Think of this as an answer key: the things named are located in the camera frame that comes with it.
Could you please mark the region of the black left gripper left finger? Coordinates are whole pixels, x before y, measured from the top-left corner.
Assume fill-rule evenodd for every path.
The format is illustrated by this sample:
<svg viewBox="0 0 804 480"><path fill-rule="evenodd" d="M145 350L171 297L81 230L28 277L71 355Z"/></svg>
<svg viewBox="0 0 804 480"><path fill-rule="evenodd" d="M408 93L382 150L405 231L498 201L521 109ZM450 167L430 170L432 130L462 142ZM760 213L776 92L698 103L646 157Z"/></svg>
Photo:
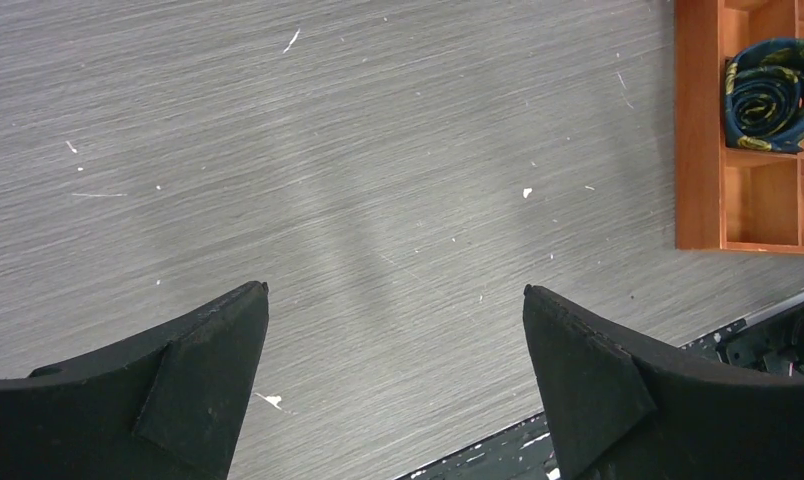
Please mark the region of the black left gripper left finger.
<svg viewBox="0 0 804 480"><path fill-rule="evenodd" d="M269 323L251 281L97 350L0 379L0 479L224 479Z"/></svg>

